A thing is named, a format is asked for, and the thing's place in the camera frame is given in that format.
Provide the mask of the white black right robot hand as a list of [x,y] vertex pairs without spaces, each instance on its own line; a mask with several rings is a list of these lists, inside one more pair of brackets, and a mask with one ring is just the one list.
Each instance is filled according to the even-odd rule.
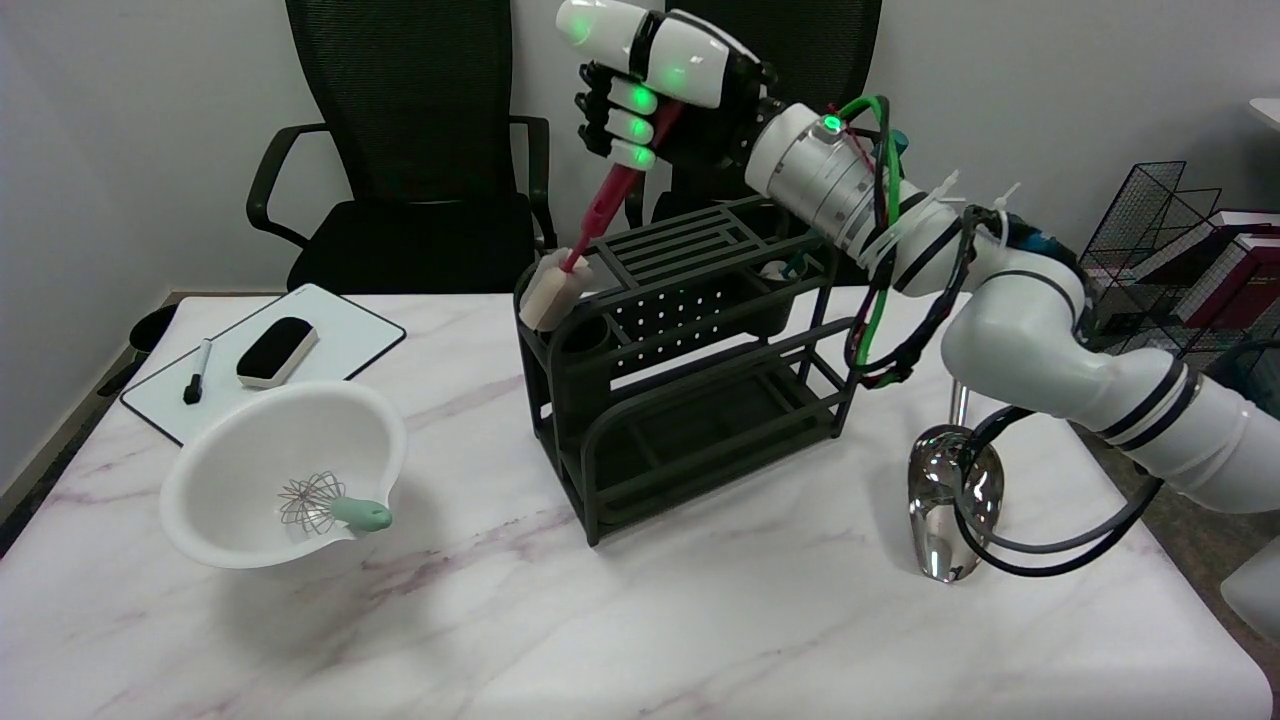
[[588,88],[573,101],[589,152],[637,170],[744,163],[777,74],[732,35],[684,10],[622,1],[563,1],[556,28],[586,58]]

